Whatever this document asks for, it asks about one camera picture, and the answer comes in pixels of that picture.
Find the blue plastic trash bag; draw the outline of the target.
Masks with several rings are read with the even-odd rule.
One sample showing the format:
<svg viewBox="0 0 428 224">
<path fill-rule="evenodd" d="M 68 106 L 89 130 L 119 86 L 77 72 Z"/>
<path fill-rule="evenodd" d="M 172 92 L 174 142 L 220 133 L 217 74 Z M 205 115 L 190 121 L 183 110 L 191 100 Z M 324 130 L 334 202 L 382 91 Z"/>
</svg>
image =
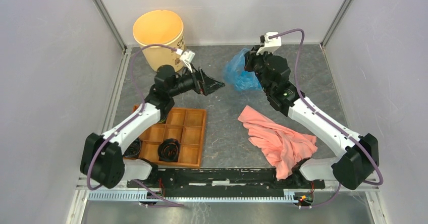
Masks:
<svg viewBox="0 0 428 224">
<path fill-rule="evenodd" d="M 247 48 L 241 49 L 223 68 L 223 79 L 237 91 L 262 90 L 255 74 L 244 70 L 245 54 L 249 51 Z"/>
</svg>

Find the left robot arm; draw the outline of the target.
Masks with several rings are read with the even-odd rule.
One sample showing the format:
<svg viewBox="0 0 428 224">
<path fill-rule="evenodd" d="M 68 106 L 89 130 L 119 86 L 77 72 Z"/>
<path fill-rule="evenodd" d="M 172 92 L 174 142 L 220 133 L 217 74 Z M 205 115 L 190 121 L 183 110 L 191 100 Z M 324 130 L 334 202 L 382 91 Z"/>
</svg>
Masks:
<svg viewBox="0 0 428 224">
<path fill-rule="evenodd" d="M 146 187 L 158 183 L 158 173 L 148 160 L 124 159 L 129 146 L 148 128 L 166 117 L 174 97 L 187 91 L 210 95 L 225 84 L 208 76 L 202 68 L 189 68 L 179 75 L 172 66 L 158 68 L 154 84 L 136 111 L 110 130 L 91 133 L 85 140 L 80 172 L 87 176 L 89 190 L 111 189 L 121 181 L 139 180 Z"/>
</svg>

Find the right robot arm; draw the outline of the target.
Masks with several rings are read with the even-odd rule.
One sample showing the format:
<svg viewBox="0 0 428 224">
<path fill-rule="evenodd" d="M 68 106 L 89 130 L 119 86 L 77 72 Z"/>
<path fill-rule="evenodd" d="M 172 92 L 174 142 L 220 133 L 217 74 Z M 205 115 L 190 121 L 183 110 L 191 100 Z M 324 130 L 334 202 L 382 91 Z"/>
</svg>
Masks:
<svg viewBox="0 0 428 224">
<path fill-rule="evenodd" d="M 334 153 L 332 158 L 304 157 L 294 165 L 292 183 L 298 188 L 311 181 L 333 180 L 355 190 L 379 169 L 378 140 L 350 130 L 325 114 L 290 82 L 287 60 L 271 52 L 259 54 L 256 45 L 244 54 L 244 70 L 252 72 L 276 111 L 302 124 Z"/>
</svg>

